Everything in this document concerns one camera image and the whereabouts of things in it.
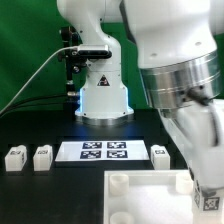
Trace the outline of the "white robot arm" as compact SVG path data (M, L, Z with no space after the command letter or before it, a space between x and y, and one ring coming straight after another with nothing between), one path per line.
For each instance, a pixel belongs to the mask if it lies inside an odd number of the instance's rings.
M132 115L121 81L121 45L101 25L121 22L137 47L147 104L183 155L202 193L224 189L224 112L216 104L221 81L213 34L221 29L224 0L56 0L80 36L75 57L87 78L75 112L85 122Z

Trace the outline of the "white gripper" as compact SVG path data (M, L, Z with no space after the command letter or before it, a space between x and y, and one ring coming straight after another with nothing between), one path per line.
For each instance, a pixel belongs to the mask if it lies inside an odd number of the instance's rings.
M205 194L224 190L224 100L193 103L161 121Z

